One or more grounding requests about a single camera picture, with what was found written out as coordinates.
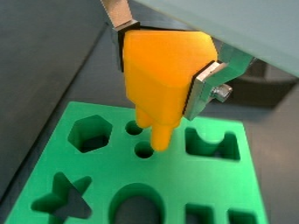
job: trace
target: circular hole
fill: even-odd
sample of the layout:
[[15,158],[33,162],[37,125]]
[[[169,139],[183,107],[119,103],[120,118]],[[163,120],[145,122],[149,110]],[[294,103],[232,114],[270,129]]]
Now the circular hole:
[[136,136],[143,132],[143,129],[136,125],[136,121],[132,121],[125,125],[125,132],[132,136]]
[[141,142],[135,146],[135,154],[140,158],[149,158],[155,153],[155,150],[151,147],[148,142]]

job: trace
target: star-shaped hole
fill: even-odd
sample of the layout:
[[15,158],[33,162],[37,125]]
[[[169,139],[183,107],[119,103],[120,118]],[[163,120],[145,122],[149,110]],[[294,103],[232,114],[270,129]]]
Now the star-shaped hole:
[[32,203],[32,210],[51,215],[49,223],[61,224],[68,217],[87,219],[91,208],[81,195],[91,184],[91,177],[69,182],[65,175],[59,172],[53,176],[52,192]]

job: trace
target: hexagonal hole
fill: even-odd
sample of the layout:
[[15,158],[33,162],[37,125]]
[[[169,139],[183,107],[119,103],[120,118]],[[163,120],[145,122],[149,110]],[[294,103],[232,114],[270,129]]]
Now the hexagonal hole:
[[81,153],[108,145],[112,124],[99,115],[77,120],[69,132],[69,143]]

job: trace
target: rectangular hole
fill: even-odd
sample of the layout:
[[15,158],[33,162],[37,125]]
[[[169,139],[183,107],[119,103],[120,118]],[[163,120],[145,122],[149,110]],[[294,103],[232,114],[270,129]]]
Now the rectangular hole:
[[228,224],[258,224],[252,213],[228,210]]
[[208,206],[187,204],[185,224],[214,224],[211,208]]

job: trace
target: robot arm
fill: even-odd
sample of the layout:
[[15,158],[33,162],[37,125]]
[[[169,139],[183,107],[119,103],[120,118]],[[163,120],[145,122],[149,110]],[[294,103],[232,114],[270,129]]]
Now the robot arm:
[[226,44],[218,54],[211,37],[199,31],[141,31],[127,0],[101,3],[136,123],[152,126],[151,144],[163,151],[181,117],[192,120],[212,99],[226,101],[232,91],[226,82],[247,71],[254,58]]

